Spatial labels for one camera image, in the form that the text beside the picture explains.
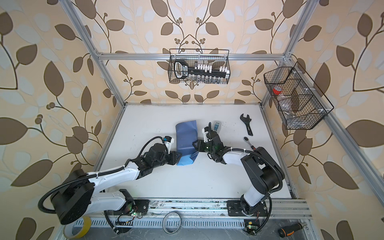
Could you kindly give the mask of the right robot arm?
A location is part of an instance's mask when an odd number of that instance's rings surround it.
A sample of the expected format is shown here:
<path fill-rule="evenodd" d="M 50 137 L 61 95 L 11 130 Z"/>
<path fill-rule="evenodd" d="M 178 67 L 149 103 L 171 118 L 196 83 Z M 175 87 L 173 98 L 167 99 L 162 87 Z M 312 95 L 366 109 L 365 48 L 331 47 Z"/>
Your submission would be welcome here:
<path fill-rule="evenodd" d="M 252 186 L 240 197 L 242 214 L 252 216 L 271 194 L 283 188 L 285 173 L 263 148 L 251 150 L 226 147 L 217 132 L 206 131 L 203 140 L 193 142 L 198 152 L 205 152 L 216 163 L 244 167 Z"/>

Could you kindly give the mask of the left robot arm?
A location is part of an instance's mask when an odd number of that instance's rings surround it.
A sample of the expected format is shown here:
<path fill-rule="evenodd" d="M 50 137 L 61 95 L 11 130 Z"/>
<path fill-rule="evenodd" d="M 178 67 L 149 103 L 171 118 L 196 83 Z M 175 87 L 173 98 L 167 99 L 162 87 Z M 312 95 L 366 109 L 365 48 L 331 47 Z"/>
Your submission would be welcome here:
<path fill-rule="evenodd" d="M 182 154 L 171 151 L 174 139 L 161 138 L 138 157 L 127 160 L 124 165 L 104 171 L 86 173 L 76 170 L 59 186 L 44 194 L 38 202 L 38 208 L 46 214 L 58 216 L 62 225 L 69 225 L 78 219 L 103 211 L 127 211 L 134 200 L 129 192 L 120 189 L 108 193 L 106 190 L 125 182 L 141 179 L 164 165 L 177 165 Z"/>

